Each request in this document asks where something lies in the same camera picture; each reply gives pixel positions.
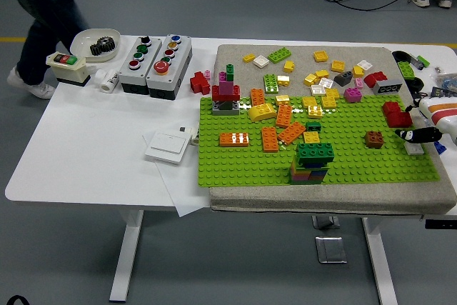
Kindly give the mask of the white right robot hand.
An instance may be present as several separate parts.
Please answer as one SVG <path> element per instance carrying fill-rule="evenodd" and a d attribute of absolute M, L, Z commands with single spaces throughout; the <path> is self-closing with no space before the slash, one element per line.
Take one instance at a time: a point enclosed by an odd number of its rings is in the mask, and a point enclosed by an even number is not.
<path fill-rule="evenodd" d="M 456 97 L 426 97 L 415 101 L 414 105 L 406 108 L 410 112 L 412 108 L 419 111 L 434 125 L 434 127 L 419 128 L 414 130 L 396 129 L 395 134 L 412 144 L 422 144 L 439 141 L 443 134 L 449 134 L 456 144 Z"/>

